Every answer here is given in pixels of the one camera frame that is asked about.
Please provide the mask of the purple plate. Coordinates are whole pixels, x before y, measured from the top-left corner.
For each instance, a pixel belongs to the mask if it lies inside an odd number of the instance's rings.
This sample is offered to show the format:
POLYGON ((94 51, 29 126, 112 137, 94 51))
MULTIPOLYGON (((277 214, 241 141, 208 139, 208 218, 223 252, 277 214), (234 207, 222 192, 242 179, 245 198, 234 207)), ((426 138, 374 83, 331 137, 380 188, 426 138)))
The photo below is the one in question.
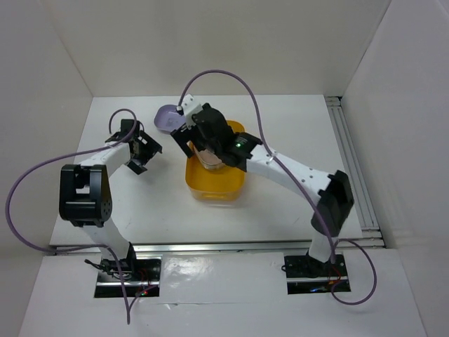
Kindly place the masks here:
POLYGON ((163 133, 171 133, 185 123, 185 117, 179 114, 175 105, 163 105, 155 114, 154 125, 163 133))

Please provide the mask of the brown square plate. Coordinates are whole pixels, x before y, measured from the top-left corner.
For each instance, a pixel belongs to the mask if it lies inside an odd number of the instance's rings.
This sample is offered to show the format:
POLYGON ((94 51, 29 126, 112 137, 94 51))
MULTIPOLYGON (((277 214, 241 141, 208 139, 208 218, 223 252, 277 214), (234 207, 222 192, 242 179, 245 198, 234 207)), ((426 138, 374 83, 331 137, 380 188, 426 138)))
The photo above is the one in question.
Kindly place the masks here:
POLYGON ((208 150, 198 150, 194 145, 192 145, 194 154, 199 160, 202 167, 209 171, 216 171, 223 169, 226 165, 219 159, 215 154, 208 150))

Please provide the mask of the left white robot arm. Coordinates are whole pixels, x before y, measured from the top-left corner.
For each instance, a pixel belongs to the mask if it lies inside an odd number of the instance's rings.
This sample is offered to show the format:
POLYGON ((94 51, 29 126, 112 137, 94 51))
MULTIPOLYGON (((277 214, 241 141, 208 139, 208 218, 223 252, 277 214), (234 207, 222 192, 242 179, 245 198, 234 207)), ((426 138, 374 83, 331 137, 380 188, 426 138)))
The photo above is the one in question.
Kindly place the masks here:
POLYGON ((122 166, 140 175, 162 146, 134 119, 121 120, 120 129, 105 141, 106 148, 60 172, 59 213, 85 232, 101 252, 96 268, 129 280, 138 273, 133 245, 112 220, 113 198, 109 178, 122 166))

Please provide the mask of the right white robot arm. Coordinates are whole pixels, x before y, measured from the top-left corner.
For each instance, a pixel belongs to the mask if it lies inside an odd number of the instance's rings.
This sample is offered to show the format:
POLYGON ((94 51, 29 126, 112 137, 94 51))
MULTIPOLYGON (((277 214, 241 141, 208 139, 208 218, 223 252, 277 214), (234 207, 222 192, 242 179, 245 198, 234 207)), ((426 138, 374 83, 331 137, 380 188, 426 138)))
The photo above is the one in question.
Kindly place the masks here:
POLYGON ((204 150, 217 157, 221 165, 262 176, 309 203, 314 211, 311 226, 315 233, 306 266, 313 275, 328 270, 336 261, 338 238, 354 205, 348 175, 341 170, 316 170, 280 154, 254 135, 233 131, 219 110, 192 97, 175 111, 185 122, 171 135, 187 157, 204 150))

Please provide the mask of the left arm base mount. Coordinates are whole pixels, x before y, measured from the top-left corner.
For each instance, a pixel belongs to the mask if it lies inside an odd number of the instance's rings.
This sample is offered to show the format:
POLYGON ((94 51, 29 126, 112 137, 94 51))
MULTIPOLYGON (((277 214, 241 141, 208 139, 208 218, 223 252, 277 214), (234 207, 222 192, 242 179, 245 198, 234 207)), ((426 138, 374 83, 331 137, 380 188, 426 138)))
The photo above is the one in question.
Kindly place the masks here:
MULTIPOLYGON (((94 263, 85 259, 84 263, 95 268, 98 276, 95 284, 95 298, 121 298, 122 288, 119 271, 115 262, 101 260, 94 263)), ((124 288, 128 298, 159 297, 162 257, 136 258, 131 266, 122 265, 124 288)))

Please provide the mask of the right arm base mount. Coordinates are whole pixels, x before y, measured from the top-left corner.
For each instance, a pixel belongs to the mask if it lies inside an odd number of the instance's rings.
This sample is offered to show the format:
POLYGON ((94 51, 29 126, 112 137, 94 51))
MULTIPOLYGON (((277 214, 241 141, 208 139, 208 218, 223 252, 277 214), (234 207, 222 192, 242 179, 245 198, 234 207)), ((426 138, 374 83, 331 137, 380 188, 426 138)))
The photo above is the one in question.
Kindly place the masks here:
POLYGON ((284 256, 281 270, 286 275, 288 295, 350 292, 347 267, 344 256, 336 255, 335 264, 322 263, 308 255, 284 256))

